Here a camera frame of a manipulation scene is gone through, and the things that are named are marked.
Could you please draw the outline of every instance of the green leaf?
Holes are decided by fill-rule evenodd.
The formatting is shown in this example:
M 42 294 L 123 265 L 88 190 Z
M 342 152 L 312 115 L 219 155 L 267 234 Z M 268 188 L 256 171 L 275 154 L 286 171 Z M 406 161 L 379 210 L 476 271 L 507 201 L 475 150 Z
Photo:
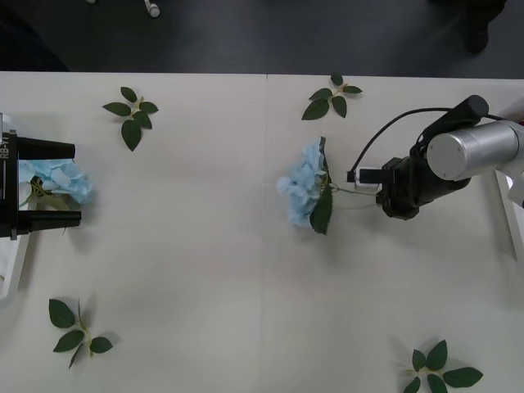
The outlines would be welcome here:
M 67 329 L 76 323 L 73 311 L 66 303 L 57 299 L 49 299 L 49 318 L 51 323 L 60 329 Z
M 483 376 L 476 368 L 464 367 L 444 373 L 444 382 L 451 387 L 470 387 L 479 382 Z
M 75 353 L 73 354 L 73 357 L 71 358 L 71 361 L 69 363 L 69 368 L 71 368 L 71 366 L 73 365 L 73 363 L 75 362 L 76 360 L 76 357 L 78 356 L 78 354 L 80 353 L 80 350 L 82 350 L 82 348 L 84 347 L 84 344 L 80 344 L 80 346 L 76 349 Z
M 120 88 L 120 92 L 124 96 L 126 100 L 129 102 L 136 102 L 137 101 L 137 95 L 134 93 L 134 91 L 131 88 Z
M 418 389 L 420 389 L 420 378 L 415 377 L 415 379 L 413 379 L 411 383 L 406 386 L 404 393 L 417 393 Z
M 340 86 L 344 83 L 344 79 L 342 78 L 340 72 L 333 72 L 331 74 L 331 81 L 335 84 L 335 86 Z
M 427 383 L 431 388 L 431 393 L 448 393 L 448 389 L 445 387 L 444 381 L 435 374 L 427 374 Z
M 329 98 L 333 95 L 333 92 L 330 88 L 321 88 L 316 93 L 314 93 L 309 99 L 311 101 L 319 100 L 320 98 Z
M 326 159 L 326 137 L 320 137 L 320 153 L 324 156 L 324 162 L 322 165 L 322 169 L 324 172 L 326 172 L 327 176 L 327 183 L 331 184 L 331 176 L 329 175 L 329 166 L 328 166 L 328 160 Z
M 344 93 L 349 93 L 349 94 L 361 94 L 362 90 L 360 90 L 359 88 L 357 88 L 356 86 L 345 86 L 342 91 Z
M 39 203 L 40 205 L 49 206 L 56 210 L 69 210 L 69 206 L 64 202 L 61 196 L 42 195 L 41 197 L 31 198 L 30 202 Z
M 72 330 L 67 332 L 64 336 L 58 340 L 53 352 L 66 352 L 68 350 L 73 350 L 78 346 L 79 343 L 84 339 L 84 332 L 81 330 Z
M 447 359 L 448 346 L 445 340 L 442 340 L 427 354 L 426 367 L 432 371 L 438 371 L 445 366 Z
M 333 104 L 333 108 L 335 108 L 335 111 L 345 119 L 347 115 L 346 99 L 341 96 L 336 96 L 333 97 L 331 103 Z
M 309 223 L 316 233 L 328 233 L 329 220 L 333 212 L 333 190 L 328 184 L 320 194 L 317 205 L 314 207 Z
M 104 105 L 102 108 L 118 116 L 131 115 L 131 108 L 122 102 L 112 102 L 111 104 Z
M 126 120 L 122 124 L 122 138 L 130 151 L 134 151 L 142 139 L 140 124 L 134 120 Z
M 111 342 L 107 340 L 105 337 L 95 337 L 93 338 L 93 341 L 91 341 L 91 346 L 89 349 L 94 352 L 95 354 L 103 354 L 104 352 L 107 352 L 113 347 Z
M 142 102 L 139 108 L 140 108 L 140 111 L 144 111 L 148 113 L 149 115 L 152 115 L 153 113 L 158 112 L 158 108 L 152 102 Z
M 329 103 L 325 98 L 313 101 L 306 108 L 302 120 L 316 120 L 324 117 L 329 111 Z
M 418 373 L 418 371 L 426 365 L 426 356 L 424 356 L 420 350 L 414 350 L 411 362 L 413 363 L 413 368 Z
M 151 120 L 149 119 L 149 116 L 147 115 L 146 112 L 142 112 L 142 111 L 136 112 L 133 115 L 133 118 L 140 124 L 140 127 L 142 127 L 143 129 L 152 129 L 153 128 L 151 124 Z

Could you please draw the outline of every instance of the leaf sprig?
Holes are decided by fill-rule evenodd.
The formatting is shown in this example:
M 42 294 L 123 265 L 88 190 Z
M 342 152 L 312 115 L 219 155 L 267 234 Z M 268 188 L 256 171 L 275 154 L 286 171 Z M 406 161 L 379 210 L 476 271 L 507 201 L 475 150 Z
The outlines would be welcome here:
M 417 393 L 420 389 L 420 375 L 427 375 L 427 383 L 432 393 L 447 393 L 446 384 L 451 387 L 471 387 L 481 380 L 483 374 L 473 367 L 457 368 L 456 370 L 442 373 L 448 359 L 448 346 L 445 340 L 439 342 L 429 354 L 419 350 L 413 351 L 412 364 L 417 376 L 406 386 L 404 393 Z
M 115 115 L 128 118 L 122 124 L 122 138 L 129 150 L 134 151 L 142 140 L 142 129 L 153 128 L 149 115 L 158 112 L 158 108 L 152 102 L 144 101 L 144 97 L 138 100 L 137 94 L 131 88 L 120 88 L 120 92 L 134 105 L 111 102 L 104 105 L 103 108 Z
M 344 78 L 342 78 L 340 72 L 334 72 L 331 75 L 331 81 L 337 87 L 337 90 L 333 92 L 330 88 L 321 88 L 315 92 L 309 98 L 312 102 L 309 104 L 302 115 L 302 120 L 316 120 L 324 117 L 329 110 L 330 102 L 338 115 L 343 118 L 346 117 L 347 102 L 346 99 L 340 94 L 361 94 L 362 90 L 356 86 L 345 84 Z
M 75 313 L 64 303 L 57 299 L 49 300 L 49 318 L 51 323 L 60 329 L 69 329 L 75 327 L 74 330 L 67 332 L 55 346 L 53 352 L 67 352 L 76 348 L 73 357 L 69 363 L 69 368 L 75 362 L 79 352 L 84 346 L 89 348 L 89 356 L 93 354 L 103 354 L 110 350 L 113 345 L 105 337 L 92 338 L 91 333 L 82 320 L 82 313 L 80 311 L 80 300 L 78 309 L 78 322 L 76 322 Z

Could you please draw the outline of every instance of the gray floor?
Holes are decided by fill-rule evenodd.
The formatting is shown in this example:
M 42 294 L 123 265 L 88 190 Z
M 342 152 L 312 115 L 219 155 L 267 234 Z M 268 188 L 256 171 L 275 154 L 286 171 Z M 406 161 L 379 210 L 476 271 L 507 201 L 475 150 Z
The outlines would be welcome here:
M 427 0 L 16 0 L 74 71 L 524 78 L 524 2 L 471 55 L 459 9 Z

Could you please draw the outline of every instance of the silver cylinder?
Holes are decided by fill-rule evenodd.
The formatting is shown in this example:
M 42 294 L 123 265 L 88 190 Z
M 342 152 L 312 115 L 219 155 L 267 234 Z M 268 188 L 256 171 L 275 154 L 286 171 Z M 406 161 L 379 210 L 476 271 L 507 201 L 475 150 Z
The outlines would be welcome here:
M 463 180 L 512 160 L 518 138 L 505 122 L 442 133 L 427 148 L 427 163 L 444 180 Z

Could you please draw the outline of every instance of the blue hydrangea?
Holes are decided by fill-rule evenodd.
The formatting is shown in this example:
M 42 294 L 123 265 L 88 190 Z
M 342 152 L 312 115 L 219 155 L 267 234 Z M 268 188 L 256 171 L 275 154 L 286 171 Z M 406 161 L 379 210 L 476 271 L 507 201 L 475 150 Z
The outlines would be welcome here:
M 42 188 L 53 194 L 69 194 L 80 204 L 89 201 L 93 184 L 73 160 L 20 160 L 19 183 L 29 183 L 34 176 L 42 179 Z
M 324 154 L 320 151 L 321 139 L 302 151 L 299 162 L 290 166 L 287 176 L 277 182 L 279 194 L 289 196 L 287 221 L 300 227 L 311 228 L 309 216 L 320 198 Z

